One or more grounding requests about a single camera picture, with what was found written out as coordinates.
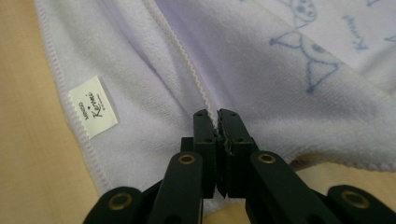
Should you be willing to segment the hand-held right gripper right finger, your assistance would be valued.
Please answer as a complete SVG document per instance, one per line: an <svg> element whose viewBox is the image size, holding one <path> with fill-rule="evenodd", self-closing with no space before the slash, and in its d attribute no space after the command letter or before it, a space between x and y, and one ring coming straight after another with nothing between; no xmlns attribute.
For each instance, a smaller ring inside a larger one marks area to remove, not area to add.
<svg viewBox="0 0 396 224"><path fill-rule="evenodd" d="M240 116L219 111L218 191L223 197L245 198L248 191L250 155L258 148Z"/></svg>

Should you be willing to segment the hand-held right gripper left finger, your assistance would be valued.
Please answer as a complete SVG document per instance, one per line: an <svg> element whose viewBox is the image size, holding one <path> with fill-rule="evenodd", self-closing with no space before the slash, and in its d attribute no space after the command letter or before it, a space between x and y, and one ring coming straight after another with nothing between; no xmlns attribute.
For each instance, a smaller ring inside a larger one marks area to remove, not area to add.
<svg viewBox="0 0 396 224"><path fill-rule="evenodd" d="M203 197L211 199L216 186L216 135L205 109L193 115L193 137L182 137L180 150L203 158Z"/></svg>

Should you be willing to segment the white printed towel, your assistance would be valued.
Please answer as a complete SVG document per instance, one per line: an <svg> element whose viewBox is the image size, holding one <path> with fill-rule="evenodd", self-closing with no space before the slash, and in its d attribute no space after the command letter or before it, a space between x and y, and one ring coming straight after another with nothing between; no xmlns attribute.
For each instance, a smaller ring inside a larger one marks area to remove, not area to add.
<svg viewBox="0 0 396 224"><path fill-rule="evenodd" d="M296 168L396 172L396 0L35 0L97 188L159 181L193 115Z"/></svg>

